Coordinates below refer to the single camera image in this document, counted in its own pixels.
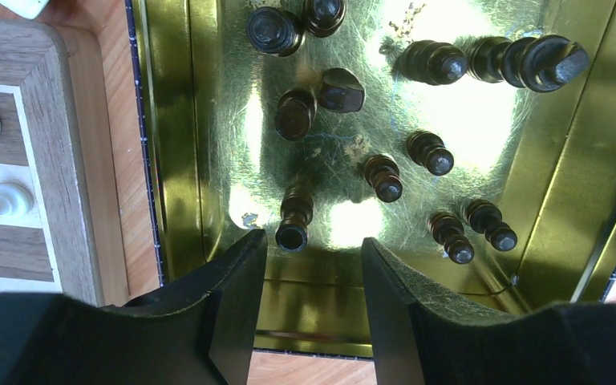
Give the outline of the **dark chess piece in tray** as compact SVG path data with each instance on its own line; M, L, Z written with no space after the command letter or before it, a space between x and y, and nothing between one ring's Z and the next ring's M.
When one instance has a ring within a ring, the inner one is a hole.
M454 214L436 213L429 219L429 229L436 243L443 246L449 259L456 264L464 265L471 262L475 251L464 234L464 227Z
M495 250L508 252L517 246L517 234L503 221L502 212L492 202L474 200L464 210L464 215L470 227L483 234Z
M344 0L305 0L302 9L305 30L318 38L331 36L341 26L346 8Z

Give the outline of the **dark chess king in tray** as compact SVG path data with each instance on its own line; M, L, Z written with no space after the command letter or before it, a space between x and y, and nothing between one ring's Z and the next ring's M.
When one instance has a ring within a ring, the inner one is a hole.
M510 40L492 36L469 48L468 73L485 83L507 84L537 93L556 91L590 66L586 50L563 36L549 34Z

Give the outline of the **dark chess rook in tray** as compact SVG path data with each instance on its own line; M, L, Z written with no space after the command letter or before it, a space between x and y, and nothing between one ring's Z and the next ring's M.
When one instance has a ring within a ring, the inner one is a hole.
M280 213L282 218L275 234L278 247L291 253L304 250L309 240L308 225L314 216L312 196L302 187L289 188Z
M295 53L304 36L303 26L295 14L271 6L254 10L245 30L253 48L277 57Z

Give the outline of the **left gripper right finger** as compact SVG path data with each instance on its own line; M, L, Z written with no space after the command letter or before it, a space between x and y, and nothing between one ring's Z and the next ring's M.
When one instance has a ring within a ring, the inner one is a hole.
M616 304L512 315L434 282L372 237L361 258L380 384L616 384Z

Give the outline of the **dark chess queen in tray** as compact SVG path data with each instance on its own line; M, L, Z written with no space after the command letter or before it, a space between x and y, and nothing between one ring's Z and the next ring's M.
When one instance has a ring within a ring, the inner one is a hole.
M468 58L451 43L421 40L411 43L397 59L407 79L432 86L449 85L468 71Z

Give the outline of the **white chess pawn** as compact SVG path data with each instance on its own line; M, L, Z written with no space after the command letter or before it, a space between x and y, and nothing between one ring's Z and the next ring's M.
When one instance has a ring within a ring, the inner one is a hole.
M34 207L34 197L20 184L0 184L0 217L23 217Z

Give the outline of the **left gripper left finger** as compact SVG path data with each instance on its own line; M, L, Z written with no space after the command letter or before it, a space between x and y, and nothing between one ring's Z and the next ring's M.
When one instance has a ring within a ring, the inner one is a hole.
M124 306L0 294L0 384L243 384L266 257L253 230Z

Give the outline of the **dark chess bishop in tray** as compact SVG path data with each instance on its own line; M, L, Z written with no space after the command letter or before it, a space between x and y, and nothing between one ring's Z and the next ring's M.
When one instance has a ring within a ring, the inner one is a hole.
M305 137L314 122L316 106L315 98L305 89L295 88L283 94L274 118L278 134L289 141Z

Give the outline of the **white stand base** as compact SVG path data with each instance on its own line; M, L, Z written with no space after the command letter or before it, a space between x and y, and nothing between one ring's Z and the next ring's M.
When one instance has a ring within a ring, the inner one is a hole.
M49 0L0 0L0 5L22 18L33 20L43 12L49 2Z

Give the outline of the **gold metal tray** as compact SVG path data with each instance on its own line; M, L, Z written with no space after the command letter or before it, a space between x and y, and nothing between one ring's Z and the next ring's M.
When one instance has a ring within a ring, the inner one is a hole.
M616 1L130 1L169 284L266 232L260 350L369 357L377 240L484 306L616 279Z

